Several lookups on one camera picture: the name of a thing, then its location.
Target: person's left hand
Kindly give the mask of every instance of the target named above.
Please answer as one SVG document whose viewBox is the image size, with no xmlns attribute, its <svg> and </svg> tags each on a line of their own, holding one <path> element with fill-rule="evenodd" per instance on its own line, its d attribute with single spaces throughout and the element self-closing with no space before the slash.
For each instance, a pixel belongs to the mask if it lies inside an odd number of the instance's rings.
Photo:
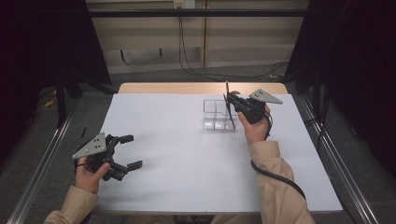
<svg viewBox="0 0 396 224">
<path fill-rule="evenodd" d="M 82 157 L 78 160 L 78 164 L 85 164 L 87 162 L 86 157 Z M 96 173 L 88 170 L 88 164 L 79 165 L 76 170 L 76 188 L 84 189 L 90 193 L 97 194 L 99 190 L 99 181 L 107 173 L 110 168 L 109 163 L 104 163 Z"/>
</svg>

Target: beige sleeve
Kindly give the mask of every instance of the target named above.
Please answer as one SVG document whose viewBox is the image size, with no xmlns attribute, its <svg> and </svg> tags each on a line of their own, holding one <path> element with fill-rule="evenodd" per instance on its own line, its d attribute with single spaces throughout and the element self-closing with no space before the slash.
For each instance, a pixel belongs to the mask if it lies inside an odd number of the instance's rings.
<svg viewBox="0 0 396 224">
<path fill-rule="evenodd" d="M 99 196 L 96 194 L 71 186 L 67 192 L 62 210 L 51 212 L 44 223 L 79 224 L 93 210 L 98 199 Z"/>
<path fill-rule="evenodd" d="M 262 141 L 249 147 L 250 157 L 261 169 L 294 181 L 291 167 L 280 158 L 275 141 Z M 262 223 L 315 223 L 306 200 L 293 187 L 266 175 L 257 174 L 262 198 Z"/>
</svg>

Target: black horizontal bar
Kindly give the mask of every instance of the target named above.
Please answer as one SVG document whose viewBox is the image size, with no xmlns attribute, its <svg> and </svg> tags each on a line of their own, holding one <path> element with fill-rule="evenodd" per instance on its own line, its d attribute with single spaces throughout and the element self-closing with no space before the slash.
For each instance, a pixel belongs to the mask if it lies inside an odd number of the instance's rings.
<svg viewBox="0 0 396 224">
<path fill-rule="evenodd" d="M 329 15 L 329 12 L 305 9 L 140 9 L 102 10 L 91 9 L 92 18 L 122 17 L 305 17 Z"/>
</svg>

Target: hand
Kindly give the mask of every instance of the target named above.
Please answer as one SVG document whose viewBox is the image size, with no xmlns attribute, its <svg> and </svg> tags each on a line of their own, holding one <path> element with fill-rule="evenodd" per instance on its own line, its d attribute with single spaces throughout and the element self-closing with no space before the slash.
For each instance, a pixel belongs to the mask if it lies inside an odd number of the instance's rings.
<svg viewBox="0 0 396 224">
<path fill-rule="evenodd" d="M 78 164 L 85 164 L 87 158 L 83 157 L 78 160 Z M 76 188 L 84 189 L 90 193 L 97 194 L 99 190 L 99 181 L 107 173 L 110 168 L 109 163 L 104 163 L 96 173 L 88 170 L 87 165 L 80 165 L 76 170 Z"/>
<path fill-rule="evenodd" d="M 265 111 L 268 114 L 270 113 L 270 108 L 267 105 L 265 106 Z M 264 140 L 269 127 L 268 120 L 266 118 L 262 118 L 262 120 L 255 124 L 249 123 L 242 112 L 238 113 L 238 118 L 241 120 L 241 123 L 245 128 L 245 137 L 247 139 L 248 146 Z"/>
</svg>

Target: person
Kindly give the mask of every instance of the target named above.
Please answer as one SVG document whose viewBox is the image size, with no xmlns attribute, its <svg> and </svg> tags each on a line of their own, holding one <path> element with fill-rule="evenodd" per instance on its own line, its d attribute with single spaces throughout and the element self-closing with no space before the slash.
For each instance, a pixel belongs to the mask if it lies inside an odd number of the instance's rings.
<svg viewBox="0 0 396 224">
<path fill-rule="evenodd" d="M 252 162 L 262 170 L 276 175 L 282 175 L 293 181 L 291 167 L 280 157 L 277 141 L 263 140 L 269 129 L 268 119 L 250 124 L 242 113 L 238 113 L 247 139 L 248 152 Z M 99 180 L 107 172 L 109 166 L 105 163 L 95 174 L 90 173 L 85 166 L 77 168 L 76 186 L 70 187 L 62 210 L 54 211 L 47 217 L 45 223 L 80 223 L 95 207 Z M 309 214 L 305 198 L 290 185 L 267 175 L 257 174 L 257 188 L 261 197 L 261 213 L 255 215 L 218 215 L 211 224 L 236 223 L 315 223 Z M 130 216 L 125 223 L 136 224 L 170 224 L 175 223 L 171 216 Z"/>
</svg>

